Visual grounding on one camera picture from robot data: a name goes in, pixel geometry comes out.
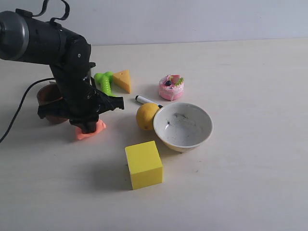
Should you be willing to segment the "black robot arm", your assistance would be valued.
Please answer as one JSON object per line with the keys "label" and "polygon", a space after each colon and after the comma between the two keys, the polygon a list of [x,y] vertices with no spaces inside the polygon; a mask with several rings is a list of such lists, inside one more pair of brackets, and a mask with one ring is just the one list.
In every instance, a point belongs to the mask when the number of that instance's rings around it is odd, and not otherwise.
{"label": "black robot arm", "polygon": [[39,117],[67,118],[85,134],[96,131],[100,114],[124,109],[122,97],[107,96],[90,84],[90,54],[83,36],[56,22],[34,19],[20,9],[0,14],[1,59],[48,65],[62,95],[40,106]]}

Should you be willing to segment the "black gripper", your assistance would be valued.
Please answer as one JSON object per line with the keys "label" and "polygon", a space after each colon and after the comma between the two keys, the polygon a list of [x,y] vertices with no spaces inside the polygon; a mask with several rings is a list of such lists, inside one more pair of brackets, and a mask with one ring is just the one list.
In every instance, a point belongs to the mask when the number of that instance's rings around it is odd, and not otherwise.
{"label": "black gripper", "polygon": [[85,81],[56,81],[61,100],[39,106],[38,116],[67,118],[81,134],[94,133],[99,115],[117,108],[124,109],[123,97],[108,96]]}

